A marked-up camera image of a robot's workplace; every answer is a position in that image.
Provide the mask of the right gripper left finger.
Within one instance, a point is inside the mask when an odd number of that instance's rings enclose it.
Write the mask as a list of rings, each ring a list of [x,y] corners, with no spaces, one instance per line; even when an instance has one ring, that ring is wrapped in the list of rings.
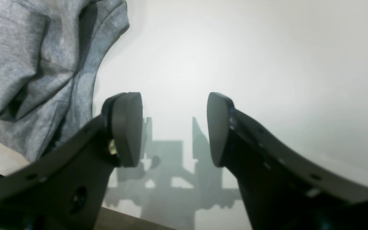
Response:
[[[0,178],[0,229],[93,229],[114,168],[139,164],[142,124],[140,93],[108,98],[66,143]]]

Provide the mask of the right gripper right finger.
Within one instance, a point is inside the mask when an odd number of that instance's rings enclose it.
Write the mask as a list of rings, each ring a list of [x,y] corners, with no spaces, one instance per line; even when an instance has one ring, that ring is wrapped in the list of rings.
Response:
[[[368,230],[368,187],[302,157],[210,93],[211,158],[238,182],[254,230]]]

